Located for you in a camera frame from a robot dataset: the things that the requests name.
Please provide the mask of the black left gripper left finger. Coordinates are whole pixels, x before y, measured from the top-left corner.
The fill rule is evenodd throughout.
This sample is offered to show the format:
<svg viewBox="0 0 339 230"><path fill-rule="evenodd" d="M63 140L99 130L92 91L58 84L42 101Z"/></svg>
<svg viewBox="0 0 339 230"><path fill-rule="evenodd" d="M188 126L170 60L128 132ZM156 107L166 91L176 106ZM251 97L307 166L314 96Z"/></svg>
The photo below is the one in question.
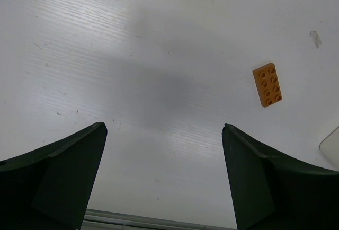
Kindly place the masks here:
<svg viewBox="0 0 339 230"><path fill-rule="evenodd" d="M80 229L107 134L96 122L1 161L1 229Z"/></svg>

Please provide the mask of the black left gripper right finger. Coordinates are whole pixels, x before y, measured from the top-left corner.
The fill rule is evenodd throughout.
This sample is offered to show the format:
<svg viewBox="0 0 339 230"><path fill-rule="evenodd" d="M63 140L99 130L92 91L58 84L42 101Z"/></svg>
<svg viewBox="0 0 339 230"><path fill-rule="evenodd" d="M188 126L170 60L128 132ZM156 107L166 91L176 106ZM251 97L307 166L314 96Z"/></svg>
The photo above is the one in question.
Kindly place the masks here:
<svg viewBox="0 0 339 230"><path fill-rule="evenodd" d="M338 172L226 124L222 144L238 229L338 229Z"/></svg>

